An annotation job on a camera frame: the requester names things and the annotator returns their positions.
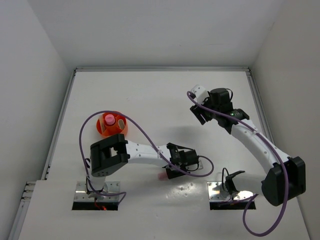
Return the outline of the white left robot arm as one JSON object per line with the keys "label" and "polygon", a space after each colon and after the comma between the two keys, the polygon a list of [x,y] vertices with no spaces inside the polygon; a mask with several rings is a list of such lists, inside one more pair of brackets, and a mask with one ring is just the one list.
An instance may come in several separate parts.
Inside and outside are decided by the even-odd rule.
{"label": "white left robot arm", "polygon": [[126,164],[149,164],[165,169],[168,179],[197,171],[202,166],[196,151],[173,143],[157,146],[139,144],[126,140],[123,134],[115,134],[90,146],[89,180],[86,192],[102,192],[106,177]]}

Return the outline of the beige white correction tape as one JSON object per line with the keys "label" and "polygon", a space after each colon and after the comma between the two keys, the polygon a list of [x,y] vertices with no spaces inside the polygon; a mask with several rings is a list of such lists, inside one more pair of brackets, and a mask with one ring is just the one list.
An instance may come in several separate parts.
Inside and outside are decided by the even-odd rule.
{"label": "beige white correction tape", "polygon": [[125,129],[125,122],[122,119],[118,120],[118,127],[123,131]]}

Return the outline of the pink highlighter marker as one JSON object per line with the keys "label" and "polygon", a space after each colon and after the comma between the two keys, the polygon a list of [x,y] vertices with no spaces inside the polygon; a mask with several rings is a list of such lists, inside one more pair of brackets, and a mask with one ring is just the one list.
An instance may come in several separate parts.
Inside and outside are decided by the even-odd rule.
{"label": "pink highlighter marker", "polygon": [[159,173],[157,177],[159,181],[167,181],[169,179],[166,172]]}

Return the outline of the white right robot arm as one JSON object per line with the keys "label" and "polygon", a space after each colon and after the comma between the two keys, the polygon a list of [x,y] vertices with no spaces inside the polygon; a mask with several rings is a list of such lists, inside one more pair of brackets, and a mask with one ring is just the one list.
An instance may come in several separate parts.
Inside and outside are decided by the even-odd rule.
{"label": "white right robot arm", "polygon": [[244,170],[229,174],[223,183],[226,192],[250,191],[264,196],[273,206],[305,193],[305,162],[299,156],[289,156],[260,133],[247,113],[233,107],[233,94],[229,89],[207,91],[196,85],[187,96],[194,103],[191,112],[202,125],[216,120],[250,151],[265,172],[264,176],[248,174]]}

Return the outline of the metal base plate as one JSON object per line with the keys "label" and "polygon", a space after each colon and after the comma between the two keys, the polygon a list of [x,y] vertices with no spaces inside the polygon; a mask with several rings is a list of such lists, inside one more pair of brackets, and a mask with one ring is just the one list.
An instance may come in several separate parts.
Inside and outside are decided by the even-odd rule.
{"label": "metal base plate", "polygon": [[88,191],[85,181],[76,184],[74,202],[93,203],[95,199],[99,203],[117,203],[120,200],[121,184],[119,181],[106,181],[100,194]]}
{"label": "metal base plate", "polygon": [[221,181],[208,181],[207,191],[210,202],[231,202],[231,201],[246,201],[254,194],[250,191],[240,191],[230,195],[223,190]]}

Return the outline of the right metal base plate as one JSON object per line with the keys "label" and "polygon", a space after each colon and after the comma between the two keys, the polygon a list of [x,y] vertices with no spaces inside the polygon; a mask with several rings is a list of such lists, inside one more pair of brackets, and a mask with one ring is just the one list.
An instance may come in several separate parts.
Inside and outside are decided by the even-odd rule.
{"label": "right metal base plate", "polygon": [[240,191],[230,195],[223,190],[221,181],[208,181],[207,191],[210,202],[231,202],[231,201],[246,201],[254,194],[250,191]]}

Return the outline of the orange round divided container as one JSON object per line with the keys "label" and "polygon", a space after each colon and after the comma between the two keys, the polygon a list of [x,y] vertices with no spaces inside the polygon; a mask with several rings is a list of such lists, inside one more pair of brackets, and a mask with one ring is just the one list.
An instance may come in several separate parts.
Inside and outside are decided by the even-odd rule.
{"label": "orange round divided container", "polygon": [[[108,115],[108,114],[112,114],[112,115],[115,116],[116,122],[112,126],[106,125],[105,116]],[[103,133],[101,132],[101,127],[100,127],[100,123],[99,123],[99,116],[100,115],[103,115],[103,118],[104,118],[105,131]],[[124,121],[124,123],[125,123],[124,130],[121,130],[119,128],[119,125],[118,125],[118,120],[119,119],[122,119]],[[117,111],[115,113],[111,113],[111,112],[101,113],[101,114],[98,115],[98,120],[96,121],[96,130],[97,130],[97,132],[100,134],[100,136],[102,138],[108,138],[108,137],[116,135],[116,134],[123,134],[123,135],[126,136],[127,133],[128,133],[127,119],[125,117],[123,117],[122,115],[120,115],[120,113],[117,112]]]}

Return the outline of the pink capped clear bottle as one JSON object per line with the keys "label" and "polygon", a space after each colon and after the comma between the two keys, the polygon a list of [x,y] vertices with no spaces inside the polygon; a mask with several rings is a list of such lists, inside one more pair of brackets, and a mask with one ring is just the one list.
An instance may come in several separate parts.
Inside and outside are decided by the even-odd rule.
{"label": "pink capped clear bottle", "polygon": [[104,121],[107,126],[113,126],[116,123],[116,118],[112,114],[107,114],[104,117]]}

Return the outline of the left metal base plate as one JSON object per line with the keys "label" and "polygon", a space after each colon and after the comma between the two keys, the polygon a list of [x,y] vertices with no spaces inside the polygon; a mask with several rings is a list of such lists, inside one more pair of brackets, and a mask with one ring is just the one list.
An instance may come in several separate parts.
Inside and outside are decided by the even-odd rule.
{"label": "left metal base plate", "polygon": [[76,184],[74,202],[93,203],[95,199],[99,203],[117,203],[120,200],[121,184],[119,181],[106,181],[100,194],[88,191],[85,181]]}

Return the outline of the beige yellow pencil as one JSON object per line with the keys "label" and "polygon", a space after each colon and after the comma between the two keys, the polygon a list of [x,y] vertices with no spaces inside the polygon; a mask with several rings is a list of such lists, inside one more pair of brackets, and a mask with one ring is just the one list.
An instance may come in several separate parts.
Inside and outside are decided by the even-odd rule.
{"label": "beige yellow pencil", "polygon": [[101,132],[103,133],[105,131],[105,124],[104,124],[103,115],[100,115],[98,120],[99,120]]}

